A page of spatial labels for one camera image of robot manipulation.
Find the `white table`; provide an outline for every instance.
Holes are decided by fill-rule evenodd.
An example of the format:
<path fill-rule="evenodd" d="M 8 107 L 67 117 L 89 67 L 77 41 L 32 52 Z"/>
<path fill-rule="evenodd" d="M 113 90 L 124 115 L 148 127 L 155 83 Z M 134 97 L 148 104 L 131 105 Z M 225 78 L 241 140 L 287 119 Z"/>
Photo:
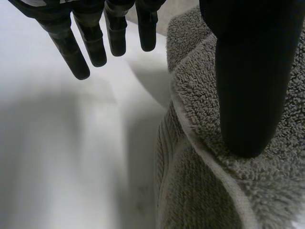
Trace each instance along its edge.
<path fill-rule="evenodd" d="M 40 25 L 0 1 L 0 228 L 154 227 L 153 154 L 169 102 L 166 38 L 78 81 Z"/>

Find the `gray towel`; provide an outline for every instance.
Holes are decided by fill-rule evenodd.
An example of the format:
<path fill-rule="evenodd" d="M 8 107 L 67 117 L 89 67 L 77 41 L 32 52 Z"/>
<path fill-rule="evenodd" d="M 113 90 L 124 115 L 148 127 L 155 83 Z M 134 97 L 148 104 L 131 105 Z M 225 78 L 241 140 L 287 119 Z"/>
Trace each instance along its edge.
<path fill-rule="evenodd" d="M 291 228 L 305 191 L 305 27 L 275 137 L 252 159 L 220 133 L 216 38 L 199 7 L 169 24 L 172 102 L 155 154 L 158 228 Z"/>

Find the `fabric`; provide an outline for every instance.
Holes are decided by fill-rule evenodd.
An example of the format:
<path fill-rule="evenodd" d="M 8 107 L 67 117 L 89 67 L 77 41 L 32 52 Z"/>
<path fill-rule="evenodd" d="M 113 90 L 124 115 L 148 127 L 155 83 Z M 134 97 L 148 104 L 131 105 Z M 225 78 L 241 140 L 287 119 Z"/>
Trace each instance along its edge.
<path fill-rule="evenodd" d="M 172 103 L 155 153 L 158 228 L 290 228 L 305 193 L 305 27 L 276 134 L 256 158 L 223 143 L 216 37 L 196 7 L 169 24 Z"/>

